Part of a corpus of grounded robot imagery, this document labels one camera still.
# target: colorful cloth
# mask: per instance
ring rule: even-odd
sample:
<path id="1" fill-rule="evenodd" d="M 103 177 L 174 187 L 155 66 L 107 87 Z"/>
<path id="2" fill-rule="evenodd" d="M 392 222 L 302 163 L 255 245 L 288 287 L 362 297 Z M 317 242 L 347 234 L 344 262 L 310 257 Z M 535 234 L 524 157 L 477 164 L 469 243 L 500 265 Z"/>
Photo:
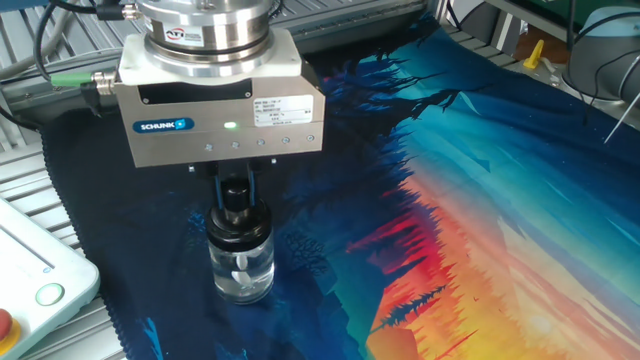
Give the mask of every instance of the colorful cloth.
<path id="1" fill-rule="evenodd" d="M 322 153 L 260 179 L 276 275 L 215 294 L 209 186 L 136 169 L 121 120 L 43 131 L 130 360 L 640 359 L 640 134 L 496 67 L 430 17 L 309 59 Z"/>

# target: schunk logo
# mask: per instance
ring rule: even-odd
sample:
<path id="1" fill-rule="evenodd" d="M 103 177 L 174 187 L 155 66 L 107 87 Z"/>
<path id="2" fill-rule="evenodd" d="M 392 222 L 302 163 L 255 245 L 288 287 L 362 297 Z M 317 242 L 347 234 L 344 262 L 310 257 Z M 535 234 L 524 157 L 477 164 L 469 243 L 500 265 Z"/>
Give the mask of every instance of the schunk logo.
<path id="1" fill-rule="evenodd" d="M 133 129 L 137 133 L 150 133 L 160 131 L 189 130 L 193 128 L 193 120 L 184 118 L 173 121 L 153 121 L 153 122 L 137 122 L 133 125 Z"/>
<path id="2" fill-rule="evenodd" d="M 181 28 L 173 28 L 171 30 L 167 30 L 166 34 L 169 40 L 184 39 L 184 29 L 181 29 Z"/>

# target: clear glass jar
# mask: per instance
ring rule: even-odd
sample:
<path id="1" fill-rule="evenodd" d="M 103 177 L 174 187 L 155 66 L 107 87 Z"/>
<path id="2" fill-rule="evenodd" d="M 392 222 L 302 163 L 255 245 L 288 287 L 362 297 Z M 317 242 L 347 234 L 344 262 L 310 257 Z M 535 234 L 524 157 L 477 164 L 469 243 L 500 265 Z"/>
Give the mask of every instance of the clear glass jar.
<path id="1" fill-rule="evenodd" d="M 228 252 L 209 242 L 216 289 L 225 300 L 251 304 L 265 297 L 273 286 L 273 232 L 258 247 Z"/>

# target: sticker label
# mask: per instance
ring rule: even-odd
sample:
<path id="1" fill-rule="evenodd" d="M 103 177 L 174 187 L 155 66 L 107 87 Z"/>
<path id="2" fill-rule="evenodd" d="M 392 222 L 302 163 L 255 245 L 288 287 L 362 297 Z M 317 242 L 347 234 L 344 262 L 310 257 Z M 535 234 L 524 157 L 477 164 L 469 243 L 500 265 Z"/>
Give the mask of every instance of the sticker label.
<path id="1" fill-rule="evenodd" d="M 149 31 L 153 32 L 153 24 L 151 23 L 151 19 L 146 16 L 144 16 L 144 26 L 146 26 Z"/>
<path id="2" fill-rule="evenodd" d="M 313 120 L 313 95 L 258 98 L 253 101 L 258 127 L 306 124 Z"/>
<path id="3" fill-rule="evenodd" d="M 187 46 L 204 46 L 204 37 L 200 26 L 162 24 L 166 42 Z"/>
<path id="4" fill-rule="evenodd" d="M 195 123 L 190 118 L 136 121 L 133 131 L 138 134 L 148 134 L 164 131 L 182 131 L 193 129 Z"/>

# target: white device casing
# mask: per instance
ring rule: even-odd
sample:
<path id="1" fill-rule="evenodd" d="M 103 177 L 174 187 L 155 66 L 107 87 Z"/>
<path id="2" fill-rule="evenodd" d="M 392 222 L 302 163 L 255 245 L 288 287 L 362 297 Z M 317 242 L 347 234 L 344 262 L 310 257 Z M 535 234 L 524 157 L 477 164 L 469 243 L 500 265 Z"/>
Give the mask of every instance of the white device casing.
<path id="1" fill-rule="evenodd" d="M 64 295 L 42 306 L 36 293 L 59 284 Z M 15 360 L 93 300 L 98 268 L 0 199 L 0 308 L 20 323 L 18 343 L 0 360 Z"/>

